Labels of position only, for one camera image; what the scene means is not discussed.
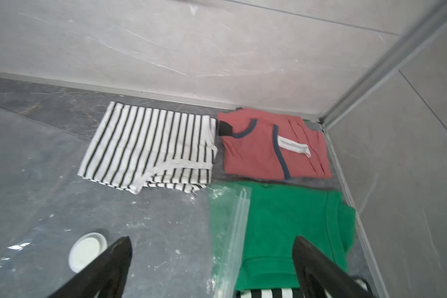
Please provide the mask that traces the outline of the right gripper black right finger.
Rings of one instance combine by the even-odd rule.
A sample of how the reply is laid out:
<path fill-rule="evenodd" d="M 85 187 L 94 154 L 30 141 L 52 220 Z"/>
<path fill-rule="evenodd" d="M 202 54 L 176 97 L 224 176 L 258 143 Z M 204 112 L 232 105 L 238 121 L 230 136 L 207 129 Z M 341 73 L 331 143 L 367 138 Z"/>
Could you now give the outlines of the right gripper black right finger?
<path fill-rule="evenodd" d="M 373 298 L 317 247 L 304 237 L 296 237 L 292 257 L 300 290 L 305 298 Z"/>

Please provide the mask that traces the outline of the green ribbed garment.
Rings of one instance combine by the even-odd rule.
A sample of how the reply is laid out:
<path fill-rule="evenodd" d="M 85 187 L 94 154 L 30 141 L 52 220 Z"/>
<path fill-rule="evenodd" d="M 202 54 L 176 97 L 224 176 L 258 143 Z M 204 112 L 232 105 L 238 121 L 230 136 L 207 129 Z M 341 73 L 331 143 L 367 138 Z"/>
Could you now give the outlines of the green ribbed garment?
<path fill-rule="evenodd" d="M 304 237 L 342 270 L 356 235 L 356 211 L 341 192 L 252 181 L 214 183 L 209 188 L 214 264 L 221 264 L 225 245 L 233 239 L 229 228 L 238 200 L 249 202 L 243 220 L 242 254 L 230 264 L 239 270 L 236 291 L 296 289 L 299 287 L 292 250 Z"/>

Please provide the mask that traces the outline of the clear plastic vacuum bag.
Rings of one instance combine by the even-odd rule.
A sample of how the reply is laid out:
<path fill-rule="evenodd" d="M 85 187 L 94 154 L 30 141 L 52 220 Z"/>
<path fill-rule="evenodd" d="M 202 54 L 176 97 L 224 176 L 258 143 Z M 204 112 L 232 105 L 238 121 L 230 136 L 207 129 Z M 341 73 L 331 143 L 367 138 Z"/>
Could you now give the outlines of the clear plastic vacuum bag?
<path fill-rule="evenodd" d="M 208 189 L 138 195 L 79 177 L 80 136 L 0 109 L 0 298 L 46 298 L 75 274 L 73 245 L 132 242 L 126 298 L 213 298 Z"/>

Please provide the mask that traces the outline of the red garment with dark trim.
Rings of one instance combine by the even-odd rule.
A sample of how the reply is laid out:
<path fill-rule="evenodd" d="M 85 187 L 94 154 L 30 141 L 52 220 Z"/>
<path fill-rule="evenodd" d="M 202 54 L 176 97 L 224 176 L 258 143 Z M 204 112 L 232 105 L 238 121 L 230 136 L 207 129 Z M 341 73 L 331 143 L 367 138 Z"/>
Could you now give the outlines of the red garment with dark trim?
<path fill-rule="evenodd" d="M 324 134 L 302 118 L 242 108 L 217 119 L 226 174 L 273 181 L 331 178 Z"/>

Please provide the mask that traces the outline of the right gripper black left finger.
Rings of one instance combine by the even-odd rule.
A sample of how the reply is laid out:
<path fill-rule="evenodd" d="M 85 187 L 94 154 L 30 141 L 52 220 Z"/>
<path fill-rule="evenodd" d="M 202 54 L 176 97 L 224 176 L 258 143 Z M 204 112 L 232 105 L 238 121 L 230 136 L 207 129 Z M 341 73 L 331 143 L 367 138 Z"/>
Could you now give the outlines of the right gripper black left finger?
<path fill-rule="evenodd" d="M 49 298 L 121 298 L 132 254 L 130 238 L 120 237 Z"/>

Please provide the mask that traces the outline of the large striped white garment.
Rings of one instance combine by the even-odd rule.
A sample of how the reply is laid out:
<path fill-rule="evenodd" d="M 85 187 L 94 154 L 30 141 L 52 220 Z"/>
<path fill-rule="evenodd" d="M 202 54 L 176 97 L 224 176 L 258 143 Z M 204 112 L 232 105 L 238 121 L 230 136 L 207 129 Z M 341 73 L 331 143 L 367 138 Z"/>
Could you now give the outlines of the large striped white garment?
<path fill-rule="evenodd" d="M 211 183 L 216 128 L 209 115 L 112 101 L 78 176 L 132 194 L 145 187 L 196 192 Z"/>

